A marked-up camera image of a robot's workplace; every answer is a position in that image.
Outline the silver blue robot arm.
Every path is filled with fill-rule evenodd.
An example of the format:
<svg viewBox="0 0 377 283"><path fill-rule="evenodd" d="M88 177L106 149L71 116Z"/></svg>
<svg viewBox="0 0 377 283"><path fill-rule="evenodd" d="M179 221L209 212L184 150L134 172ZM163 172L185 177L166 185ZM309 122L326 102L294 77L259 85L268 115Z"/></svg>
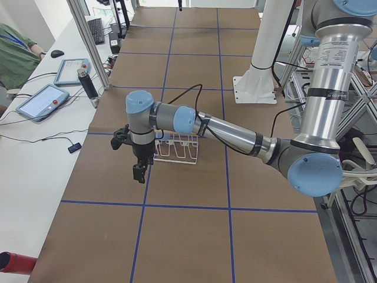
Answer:
<svg viewBox="0 0 377 283"><path fill-rule="evenodd" d="M156 130L212 137L279 171L300 193L324 196L338 188L376 183L376 170L343 169L336 141L359 43L372 32L375 1L315 1L306 6L303 28L319 39L306 100L297 107L300 127L292 139L264 136L185 105L155 101L144 90L126 99L125 142L137 157L133 178L145 181L153 163Z"/></svg>

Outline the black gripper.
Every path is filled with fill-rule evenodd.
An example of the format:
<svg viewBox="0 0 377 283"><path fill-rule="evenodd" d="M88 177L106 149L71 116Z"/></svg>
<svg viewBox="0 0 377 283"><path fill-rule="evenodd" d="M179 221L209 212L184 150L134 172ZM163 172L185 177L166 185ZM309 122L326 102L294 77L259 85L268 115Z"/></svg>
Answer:
<svg viewBox="0 0 377 283"><path fill-rule="evenodd" d="M133 166L133 178L144 184L147 166L154 163L155 143L134 144L132 148L137 158L137 164Z"/></svg>

